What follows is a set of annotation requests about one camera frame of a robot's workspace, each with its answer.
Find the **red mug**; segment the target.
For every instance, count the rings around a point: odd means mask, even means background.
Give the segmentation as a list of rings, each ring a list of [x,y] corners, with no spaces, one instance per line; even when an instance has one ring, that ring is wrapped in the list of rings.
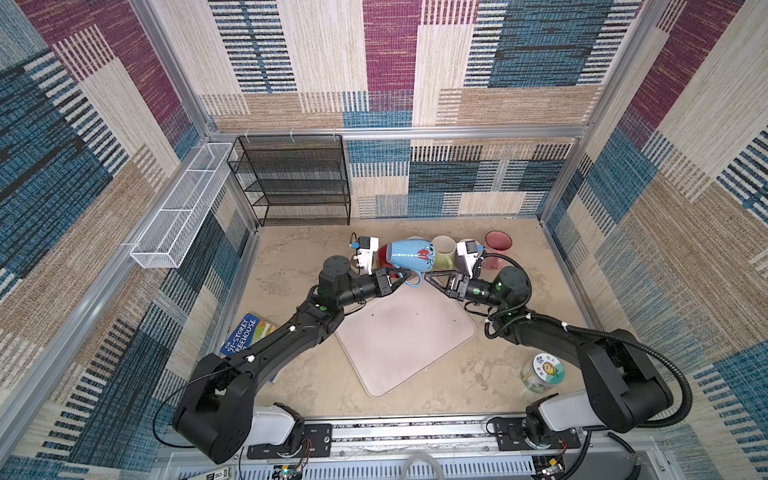
[[[390,268],[392,264],[388,261],[387,252],[389,244],[382,245],[377,251],[377,261],[380,268]]]

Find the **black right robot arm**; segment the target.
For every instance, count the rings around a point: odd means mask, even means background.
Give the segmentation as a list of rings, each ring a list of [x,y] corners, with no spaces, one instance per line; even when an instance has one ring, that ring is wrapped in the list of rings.
[[[670,427],[692,409],[692,389],[682,370],[629,332],[578,327],[530,309],[532,284],[520,267],[503,268],[493,281],[457,271],[424,278],[449,298],[489,307],[487,338],[538,349],[580,370],[583,390],[527,408],[526,426],[533,436]]]

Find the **pink patterned mug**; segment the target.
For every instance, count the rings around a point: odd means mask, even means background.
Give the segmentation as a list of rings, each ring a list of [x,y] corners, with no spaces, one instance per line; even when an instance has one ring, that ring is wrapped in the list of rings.
[[[485,236],[485,252],[506,255],[513,245],[512,238],[505,232],[493,230]],[[506,265],[506,261],[498,257],[487,257],[483,261],[483,268],[487,270],[499,270]]]

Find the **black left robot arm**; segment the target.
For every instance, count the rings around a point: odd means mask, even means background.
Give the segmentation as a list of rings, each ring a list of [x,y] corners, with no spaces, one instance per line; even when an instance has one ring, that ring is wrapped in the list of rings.
[[[286,323],[235,354],[212,353],[197,363],[172,417],[173,429],[216,464],[252,445],[274,446],[282,455],[301,453],[303,418],[283,404],[257,412],[258,391],[300,354],[329,338],[347,306],[391,295],[412,274],[390,267],[360,275],[344,256],[326,259],[317,285]]]

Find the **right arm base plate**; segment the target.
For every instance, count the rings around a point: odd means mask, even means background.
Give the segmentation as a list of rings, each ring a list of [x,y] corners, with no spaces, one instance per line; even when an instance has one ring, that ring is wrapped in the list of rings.
[[[575,429],[553,432],[546,425],[525,416],[494,416],[486,422],[486,432],[497,443],[500,451],[578,450],[582,446]]]

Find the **light green mug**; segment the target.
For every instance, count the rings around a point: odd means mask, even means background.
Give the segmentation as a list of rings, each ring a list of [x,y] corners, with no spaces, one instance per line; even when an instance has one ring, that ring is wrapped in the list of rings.
[[[439,235],[433,238],[435,249],[434,271],[453,270],[455,268],[456,242],[449,236]]]

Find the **blue mug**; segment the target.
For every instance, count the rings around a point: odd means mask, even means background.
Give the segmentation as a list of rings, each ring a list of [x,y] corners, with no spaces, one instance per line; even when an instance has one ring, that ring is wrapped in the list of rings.
[[[395,268],[410,270],[417,276],[417,281],[410,280],[406,284],[419,287],[423,275],[435,267],[436,252],[432,242],[424,239],[406,239],[390,243],[386,247],[386,261]]]

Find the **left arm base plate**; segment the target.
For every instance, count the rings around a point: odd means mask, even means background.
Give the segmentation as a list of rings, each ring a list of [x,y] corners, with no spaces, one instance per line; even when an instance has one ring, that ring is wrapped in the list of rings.
[[[249,460],[313,459],[330,456],[333,426],[330,423],[310,423],[295,427],[281,445],[251,445],[247,447]]]

